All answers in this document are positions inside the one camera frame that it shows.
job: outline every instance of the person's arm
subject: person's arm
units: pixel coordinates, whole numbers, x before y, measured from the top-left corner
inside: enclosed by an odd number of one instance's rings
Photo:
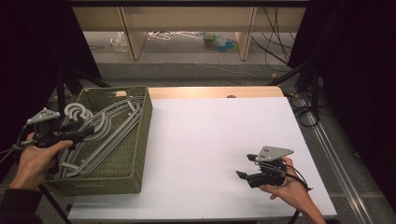
[[[0,223],[42,223],[35,214],[42,197],[37,188],[54,165],[52,158],[72,144],[72,141],[62,141],[48,148],[30,145],[23,150],[17,174],[0,202]]]
[[[286,172],[290,175],[297,176],[296,172],[291,168],[293,167],[292,160],[288,157],[283,157],[282,160],[287,165]],[[261,185],[260,189],[271,193],[271,200],[279,197],[285,203],[295,207],[303,214],[308,223],[326,223],[319,209],[309,196],[307,190],[299,181],[286,177],[282,186]]]

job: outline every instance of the black cable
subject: black cable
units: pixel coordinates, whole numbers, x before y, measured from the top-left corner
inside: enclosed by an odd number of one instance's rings
[[[296,40],[296,38],[291,34],[291,33],[289,33],[290,34],[290,36],[291,36],[291,38],[293,39],[293,40]]]
[[[270,46],[270,42],[267,43],[267,47],[265,48],[265,54],[264,54],[265,65],[267,65],[267,67],[268,67],[269,69],[272,69],[272,70],[277,71],[277,72],[288,72],[288,71],[277,70],[277,69],[271,67],[271,66],[268,64],[268,62],[267,62],[267,51],[268,51],[268,47],[269,47],[269,46]],[[285,64],[287,64],[287,62],[281,60],[279,57],[277,57],[277,58],[278,58],[281,62],[284,62]]]
[[[25,130],[26,130],[27,124],[23,125],[20,134],[18,135],[18,139],[17,139],[17,145],[19,146],[21,144],[21,138],[22,135],[24,134]]]
[[[297,106],[295,104],[296,100],[303,100],[304,104],[302,106]],[[318,115],[312,113],[315,117],[315,121],[313,124],[306,124],[303,122],[303,117],[304,115],[306,115],[307,113],[311,113],[312,112],[312,108],[311,106],[308,106],[308,100],[305,98],[301,98],[301,97],[297,97],[297,98],[290,98],[289,99],[289,103],[290,105],[293,107],[292,111],[294,114],[298,113],[297,115],[295,115],[295,118],[297,118],[297,120],[300,122],[301,125],[307,127],[307,128],[312,128],[316,125],[318,125],[319,122],[319,117]]]
[[[251,39],[259,46],[260,49],[263,49],[266,53],[271,54],[273,57],[277,58],[278,60],[280,60],[283,64],[288,64],[288,62],[284,61],[283,59],[279,58],[278,56],[276,56],[273,52],[269,51],[268,48],[265,49],[262,45],[260,45],[252,36]]]
[[[55,210],[58,212],[58,214],[64,220],[64,223],[72,224],[72,222],[69,219],[67,219],[67,215],[64,213],[64,210],[62,210],[61,206],[55,201],[55,199],[52,197],[50,192],[43,185],[39,185],[38,189],[40,189],[40,191],[44,194],[44,196],[46,196],[46,198],[49,200],[50,204],[55,208]]]
[[[306,189],[306,191],[311,190],[311,188],[309,188],[308,185],[307,185],[302,179],[300,179],[299,177],[297,177],[297,176],[295,176],[295,175],[290,175],[290,174],[288,174],[288,173],[285,173],[285,176],[290,177],[290,178],[295,179],[295,180],[297,180],[298,182],[300,182],[300,183],[304,186],[304,188]]]
[[[282,44],[276,43],[276,42],[273,41],[273,40],[270,40],[270,39],[264,34],[264,32],[262,32],[262,36],[264,36],[264,38],[267,39],[268,41],[270,41],[272,44],[279,45],[279,46],[283,46],[284,48],[287,48],[287,49],[291,49],[291,47],[289,47],[289,46],[282,45]]]
[[[304,185],[304,187],[306,188],[306,190],[311,190],[311,188],[309,188],[308,187],[308,185],[306,184],[306,180],[305,180],[305,178],[301,175],[301,173],[296,169],[296,168],[294,168],[294,167],[292,167],[292,166],[290,166],[290,165],[286,165],[286,166],[288,166],[288,167],[290,167],[291,169],[293,169],[302,179],[303,179],[303,185]]]
[[[279,26],[277,25],[277,12],[278,12],[278,7],[275,7],[275,8],[274,8],[274,11],[275,11],[275,20],[274,20],[274,24],[272,24],[271,19],[270,19],[270,17],[268,16],[268,13],[267,13],[265,7],[264,7],[263,9],[264,9],[265,16],[267,17],[267,20],[270,22],[270,25],[271,25],[271,28],[272,28],[272,33],[271,33],[271,36],[270,36],[270,40],[272,39],[272,34],[275,34],[275,36],[277,37],[277,40],[278,40],[279,43],[280,43],[280,46],[281,46],[283,55],[285,56],[285,59],[288,60],[290,56],[289,56],[289,54],[286,52],[285,48],[283,48],[282,40],[281,40],[280,34],[279,34]]]
[[[294,212],[294,215],[291,217],[290,221],[288,222],[288,224],[293,224],[294,222],[296,222],[297,217],[300,215],[300,211],[296,209],[296,211]]]
[[[278,12],[279,8],[278,8],[278,7],[275,7],[274,10],[275,10],[274,32],[275,32],[275,34],[276,34],[277,40],[278,40],[279,43],[280,43],[280,47],[281,47],[281,49],[282,49],[283,55],[285,56],[285,59],[286,59],[286,60],[289,60],[290,56],[289,56],[289,54],[286,52],[285,47],[284,47],[284,45],[282,44],[282,40],[281,40],[281,38],[280,38],[279,26],[278,26],[278,24],[277,24],[277,12]]]
[[[9,148],[7,150],[1,151],[0,155],[3,153],[7,153],[7,154],[0,160],[0,164],[3,163],[13,152],[14,152],[14,148]]]

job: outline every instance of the table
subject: table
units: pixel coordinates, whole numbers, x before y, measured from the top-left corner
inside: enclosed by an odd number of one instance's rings
[[[281,200],[271,201],[269,194],[251,189],[235,173],[258,173],[246,155],[259,153],[264,145],[293,149],[290,157],[313,188],[314,202],[324,216],[335,216],[287,98],[272,93],[265,97],[266,90],[276,88],[150,89],[153,114],[142,192],[77,197],[68,218],[86,223],[291,217],[292,207]],[[253,98],[248,98],[249,90]],[[161,91],[173,93],[156,98]],[[183,91],[195,94],[171,98]],[[209,98],[211,91],[216,92],[215,98]],[[245,98],[226,98],[230,93],[242,97],[239,92]]]

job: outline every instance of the sleeve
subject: sleeve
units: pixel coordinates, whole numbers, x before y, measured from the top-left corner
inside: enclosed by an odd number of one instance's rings
[[[35,214],[42,193],[28,189],[6,189],[0,202],[0,223],[7,224],[42,224]]]

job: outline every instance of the floor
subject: floor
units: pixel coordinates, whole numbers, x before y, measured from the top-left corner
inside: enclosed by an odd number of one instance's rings
[[[282,48],[269,43],[265,37],[270,33],[254,34],[254,39],[275,54],[264,53],[258,44],[252,42],[246,61],[239,59],[237,50],[228,49],[219,52],[215,47],[205,46],[204,41],[195,38],[202,33],[152,37],[143,47],[138,61],[132,61],[129,53],[116,52],[110,42],[117,38],[117,33],[85,33],[92,49],[104,82],[112,86],[146,85],[146,86],[254,86],[266,85],[285,74],[290,69],[279,59],[286,61],[289,48]],[[231,33],[216,33],[235,40]],[[292,47],[295,34],[280,34],[282,45]],[[297,77],[282,83],[280,88],[285,94],[294,94]],[[292,108],[300,108],[309,102],[310,92],[302,92],[300,98],[290,98]],[[316,127],[309,113],[297,118],[304,139],[322,176],[323,182],[337,211],[337,219],[342,223],[396,223],[396,216],[378,186],[371,178],[364,164],[352,153],[349,143],[337,118],[332,115],[326,103],[325,94],[320,95],[320,122]],[[73,203],[73,197],[57,198],[61,207]],[[37,212],[44,223],[62,223],[59,216],[46,199],[42,200]],[[264,220],[261,223],[287,223],[286,219]],[[305,223],[298,219],[296,223]]]

